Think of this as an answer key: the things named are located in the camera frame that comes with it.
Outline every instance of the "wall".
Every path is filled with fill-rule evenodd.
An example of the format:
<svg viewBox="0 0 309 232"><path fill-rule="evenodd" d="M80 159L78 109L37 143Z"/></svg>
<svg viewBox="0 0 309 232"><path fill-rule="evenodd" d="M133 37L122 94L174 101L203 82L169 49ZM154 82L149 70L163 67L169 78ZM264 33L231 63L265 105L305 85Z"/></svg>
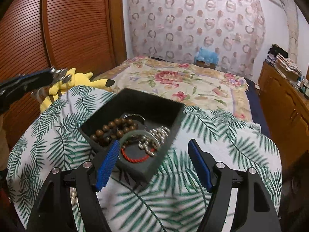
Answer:
<svg viewBox="0 0 309 232"><path fill-rule="evenodd" d="M309 24L298 7L297 14L299 25L297 64L302 74L306 76L309 64Z"/></svg>
<svg viewBox="0 0 309 232"><path fill-rule="evenodd" d="M253 81L257 82L262 70L263 61L267 56L272 44L278 44L281 48L288 51L289 32L286 14L279 0L260 0L265 15L266 34L264 43L254 61ZM132 45L129 29L128 0L123 0L124 26L126 36L126 48L128 58L133 57ZM309 25L303 14L298 9L299 14L299 50L298 63L303 74L306 75L309 63L309 51L306 50L309 44Z"/></svg>

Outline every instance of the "blue gripper pad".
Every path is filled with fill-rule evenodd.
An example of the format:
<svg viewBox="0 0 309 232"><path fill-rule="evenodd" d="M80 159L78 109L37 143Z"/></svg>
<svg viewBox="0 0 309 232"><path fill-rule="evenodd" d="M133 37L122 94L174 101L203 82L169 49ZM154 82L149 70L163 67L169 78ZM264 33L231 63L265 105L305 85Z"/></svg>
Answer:
<svg viewBox="0 0 309 232"><path fill-rule="evenodd" d="M188 143L188 153L202 187L206 188L208 192L212 192L211 171L201 155L202 150L193 139Z"/></svg>
<svg viewBox="0 0 309 232"><path fill-rule="evenodd" d="M107 185L109 177L112 174L112 170L117 162L119 153L120 144L118 140L115 140L97 171L97 181L95 184L97 191L101 191L101 189Z"/></svg>

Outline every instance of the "green leaf pattern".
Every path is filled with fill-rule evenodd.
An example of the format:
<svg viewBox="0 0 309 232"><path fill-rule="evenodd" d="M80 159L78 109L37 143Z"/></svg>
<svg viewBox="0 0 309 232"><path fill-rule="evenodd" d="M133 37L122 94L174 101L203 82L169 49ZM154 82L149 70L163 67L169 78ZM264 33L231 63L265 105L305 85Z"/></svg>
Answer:
<svg viewBox="0 0 309 232"><path fill-rule="evenodd" d="M50 170L78 167L91 148L78 132L114 93L76 86L41 114L13 148L8 164L8 188L26 226L35 198ZM281 162L277 147L255 123L240 121L223 110L185 107L185 118L171 149L147 186L135 186L117 168L97 194L112 231L196 231L211 198L200 184L187 153L196 139L201 149L230 168L254 167L262 177L276 210L281 197ZM237 193L232 191L230 207ZM85 231L79 207L73 214L78 231ZM234 210L229 208L223 231L229 231Z"/></svg>

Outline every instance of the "blue plastic bag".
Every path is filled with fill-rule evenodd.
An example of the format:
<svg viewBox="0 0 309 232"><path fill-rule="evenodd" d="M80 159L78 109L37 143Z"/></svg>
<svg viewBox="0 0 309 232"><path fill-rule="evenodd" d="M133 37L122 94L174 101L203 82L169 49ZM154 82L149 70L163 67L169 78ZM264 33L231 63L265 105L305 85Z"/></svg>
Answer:
<svg viewBox="0 0 309 232"><path fill-rule="evenodd" d="M203 61L205 63L213 63L217 65L219 58L216 52L212 52L201 47L200 51L197 52L194 57L194 64L196 64L196 61Z"/></svg>

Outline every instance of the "wooden wardrobe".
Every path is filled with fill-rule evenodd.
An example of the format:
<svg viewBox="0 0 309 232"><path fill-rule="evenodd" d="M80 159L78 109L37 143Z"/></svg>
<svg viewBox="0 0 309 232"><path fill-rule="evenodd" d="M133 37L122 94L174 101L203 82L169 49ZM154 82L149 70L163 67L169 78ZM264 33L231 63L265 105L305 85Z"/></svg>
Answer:
<svg viewBox="0 0 309 232"><path fill-rule="evenodd" d="M13 0L0 21L0 81L51 66L96 75L123 62L122 0L113 1ZM123 43L116 51L115 42ZM39 113L30 94L12 104L4 115L10 147Z"/></svg>

